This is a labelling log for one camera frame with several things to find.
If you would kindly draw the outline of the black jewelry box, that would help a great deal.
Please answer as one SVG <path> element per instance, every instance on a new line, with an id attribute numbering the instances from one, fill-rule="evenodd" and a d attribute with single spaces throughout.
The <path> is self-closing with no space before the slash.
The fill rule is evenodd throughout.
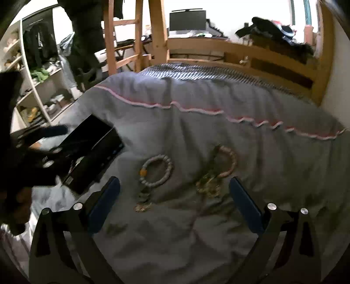
<path id="1" fill-rule="evenodd" d="M 58 175 L 50 169 L 42 169 L 35 158 L 35 149 L 26 156 L 31 165 L 24 180 L 28 186 L 53 186 L 58 177 L 71 191 L 82 195 L 90 186 L 99 182 L 112 161 L 124 148 L 114 126 L 91 114 L 80 123 L 57 147 L 70 149 L 84 159 L 68 175 Z"/>

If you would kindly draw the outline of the green folded cloth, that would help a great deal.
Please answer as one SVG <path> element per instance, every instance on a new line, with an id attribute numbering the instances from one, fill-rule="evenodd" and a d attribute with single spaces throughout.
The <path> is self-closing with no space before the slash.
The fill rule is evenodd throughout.
<path id="1" fill-rule="evenodd" d="M 31 74 L 32 79 L 35 79 L 36 81 L 38 81 L 40 83 L 47 80 L 48 77 L 50 76 L 50 73 L 44 68 L 32 70 L 30 72 L 30 74 Z"/>

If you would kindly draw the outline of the black office chair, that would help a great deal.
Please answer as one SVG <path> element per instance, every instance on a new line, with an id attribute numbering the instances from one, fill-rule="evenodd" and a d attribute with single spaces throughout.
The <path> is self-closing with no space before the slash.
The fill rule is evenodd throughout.
<path id="1" fill-rule="evenodd" d="M 94 54 L 87 56 L 84 60 L 84 66 L 78 68 L 76 77 L 78 88 L 82 92 L 89 90 L 109 76 L 108 71 L 102 71 L 102 68 L 107 66 L 106 61 L 99 62 Z"/>

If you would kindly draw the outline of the small gold charm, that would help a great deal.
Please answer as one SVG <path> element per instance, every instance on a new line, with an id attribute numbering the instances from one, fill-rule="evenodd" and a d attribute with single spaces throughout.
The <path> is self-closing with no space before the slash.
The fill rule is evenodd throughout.
<path id="1" fill-rule="evenodd" d="M 137 203 L 134 207 L 135 212 L 146 212 L 149 210 L 152 206 L 152 203 Z"/>

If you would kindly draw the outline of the white shelving unit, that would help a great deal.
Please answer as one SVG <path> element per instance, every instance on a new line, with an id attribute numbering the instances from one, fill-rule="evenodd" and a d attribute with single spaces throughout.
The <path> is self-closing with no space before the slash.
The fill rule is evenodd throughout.
<path id="1" fill-rule="evenodd" d="M 40 83 L 31 77 L 23 43 L 23 21 L 8 27 L 1 38 L 1 71 L 16 70 L 23 83 L 13 110 L 11 132 L 36 124 L 56 124 L 63 112 L 81 96 L 69 81 L 63 58 L 51 59 L 43 66 L 50 76 Z"/>

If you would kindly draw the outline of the hanging dark clothes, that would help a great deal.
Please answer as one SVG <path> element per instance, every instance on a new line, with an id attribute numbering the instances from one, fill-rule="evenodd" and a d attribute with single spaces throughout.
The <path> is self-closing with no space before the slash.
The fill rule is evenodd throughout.
<path id="1" fill-rule="evenodd" d="M 23 33 L 23 43 L 30 70 L 42 68 L 58 57 L 56 42 L 46 22 L 28 26 Z"/>

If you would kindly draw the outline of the grey duvet with red trim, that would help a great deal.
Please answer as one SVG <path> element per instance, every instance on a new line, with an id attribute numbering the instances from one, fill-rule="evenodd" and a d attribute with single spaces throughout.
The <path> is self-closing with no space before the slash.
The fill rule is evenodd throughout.
<path id="1" fill-rule="evenodd" d="M 217 145 L 236 154 L 234 176 L 255 201 L 307 208 L 322 276 L 349 246 L 349 131 L 324 110 L 273 89 L 230 80 L 121 73 L 65 113 L 111 122 L 125 143 L 102 178 L 121 194 L 94 239 L 125 283 L 225 283 L 256 241 L 228 193 L 198 193 Z M 137 203 L 152 203 L 135 212 Z"/>

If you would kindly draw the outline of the wooden ladder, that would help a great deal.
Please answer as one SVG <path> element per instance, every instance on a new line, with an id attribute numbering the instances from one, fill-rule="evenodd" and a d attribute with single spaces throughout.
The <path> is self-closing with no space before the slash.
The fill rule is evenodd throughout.
<path id="1" fill-rule="evenodd" d="M 104 40 L 106 46 L 106 60 L 108 75 L 117 73 L 119 68 L 133 63 L 134 72 L 141 71 L 142 65 L 142 12 L 143 1 L 135 1 L 134 19 L 114 20 L 114 1 L 103 1 L 103 20 L 104 20 Z M 134 54 L 121 60 L 116 59 L 117 44 L 128 37 L 131 38 L 131 28 L 134 28 L 135 35 L 133 41 Z"/>

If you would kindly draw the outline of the checkered bed sheet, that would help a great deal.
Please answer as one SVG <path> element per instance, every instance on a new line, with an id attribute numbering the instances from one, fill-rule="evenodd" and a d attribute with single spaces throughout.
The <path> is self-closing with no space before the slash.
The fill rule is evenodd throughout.
<path id="1" fill-rule="evenodd" d="M 186 63 L 166 63 L 147 67 L 142 70 L 140 74 L 158 79 L 174 78 L 178 80 L 233 80 L 235 82 L 278 90 L 279 92 L 294 96 L 307 103 L 313 103 L 312 100 L 307 98 L 306 95 L 293 91 L 290 88 L 286 88 L 281 84 L 272 83 L 271 81 L 263 79 L 262 77 L 245 74 L 229 68 L 199 66 Z"/>

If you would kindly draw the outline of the black computer monitor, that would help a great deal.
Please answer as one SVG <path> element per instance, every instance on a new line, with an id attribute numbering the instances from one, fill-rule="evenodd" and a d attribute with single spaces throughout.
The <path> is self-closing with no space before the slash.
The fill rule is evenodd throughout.
<path id="1" fill-rule="evenodd" d="M 170 31 L 205 30 L 206 11 L 203 9 L 175 10 L 169 16 Z"/>

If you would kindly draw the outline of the dark clothes pile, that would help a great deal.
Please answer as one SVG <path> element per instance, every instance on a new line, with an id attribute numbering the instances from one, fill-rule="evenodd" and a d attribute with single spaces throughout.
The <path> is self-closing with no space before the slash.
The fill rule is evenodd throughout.
<path id="1" fill-rule="evenodd" d="M 252 25 L 245 25 L 236 31 L 238 38 L 249 36 L 253 46 L 268 48 L 306 64 L 307 60 L 314 56 L 314 50 L 307 43 L 296 42 L 295 35 L 289 25 L 281 25 L 259 17 L 252 18 Z"/>

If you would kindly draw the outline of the wooden bed frame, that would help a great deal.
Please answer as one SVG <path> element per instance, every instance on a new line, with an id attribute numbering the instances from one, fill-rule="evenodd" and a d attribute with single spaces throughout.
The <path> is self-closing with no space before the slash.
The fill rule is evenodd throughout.
<path id="1" fill-rule="evenodd" d="M 320 54 L 316 64 L 302 64 L 291 57 L 270 49 L 236 44 L 209 38 L 168 38 L 162 1 L 149 1 L 153 64 L 184 63 L 198 66 L 222 67 L 266 79 L 295 94 L 310 98 L 317 106 L 322 104 L 331 77 L 335 28 L 331 11 L 323 1 L 317 2 L 320 28 Z M 177 59 L 170 57 L 172 50 L 215 51 L 236 56 L 240 63 L 206 59 Z"/>

